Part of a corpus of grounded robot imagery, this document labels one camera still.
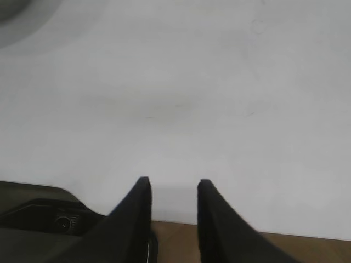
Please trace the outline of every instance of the black plastic part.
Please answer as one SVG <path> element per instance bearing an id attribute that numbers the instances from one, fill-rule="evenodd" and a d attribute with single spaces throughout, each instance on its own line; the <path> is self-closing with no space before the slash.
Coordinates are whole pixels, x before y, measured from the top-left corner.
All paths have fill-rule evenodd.
<path id="1" fill-rule="evenodd" d="M 157 263 L 158 257 L 158 240 L 152 231 L 148 241 L 148 258 L 145 263 Z"/>
<path id="2" fill-rule="evenodd" d="M 247 224 L 210 180 L 201 180 L 197 192 L 202 263 L 298 263 Z"/>
<path id="3" fill-rule="evenodd" d="M 82 236 L 104 217 L 82 203 L 34 199 L 0 215 L 0 227 Z"/>
<path id="4" fill-rule="evenodd" d="M 140 178 L 109 216 L 48 263 L 151 263 L 150 224 L 151 186 L 148 178 Z"/>

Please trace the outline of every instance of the wooden floor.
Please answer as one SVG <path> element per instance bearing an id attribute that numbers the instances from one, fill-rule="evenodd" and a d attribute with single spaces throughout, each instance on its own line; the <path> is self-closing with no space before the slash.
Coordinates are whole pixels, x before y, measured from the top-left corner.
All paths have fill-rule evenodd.
<path id="1" fill-rule="evenodd" d="M 158 263 L 199 263 L 197 229 L 194 225 L 153 222 L 159 242 Z M 276 234 L 264 236 L 305 263 L 350 263 L 351 242 Z"/>

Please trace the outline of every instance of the camera lens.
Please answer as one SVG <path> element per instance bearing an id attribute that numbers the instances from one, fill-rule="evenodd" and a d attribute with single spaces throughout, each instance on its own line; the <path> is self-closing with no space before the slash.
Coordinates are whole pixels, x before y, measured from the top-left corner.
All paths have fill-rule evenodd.
<path id="1" fill-rule="evenodd" d="M 57 218 L 55 228 L 57 233 L 66 233 L 72 226 L 71 220 L 65 216 Z"/>

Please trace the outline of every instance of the white surface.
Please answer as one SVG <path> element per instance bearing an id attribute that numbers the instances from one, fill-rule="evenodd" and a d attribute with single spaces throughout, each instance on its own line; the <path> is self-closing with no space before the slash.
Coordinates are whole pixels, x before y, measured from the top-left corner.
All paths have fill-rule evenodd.
<path id="1" fill-rule="evenodd" d="M 261 231 L 351 239 L 351 1 L 46 0 L 0 27 L 0 179 L 108 213 L 210 178 Z"/>

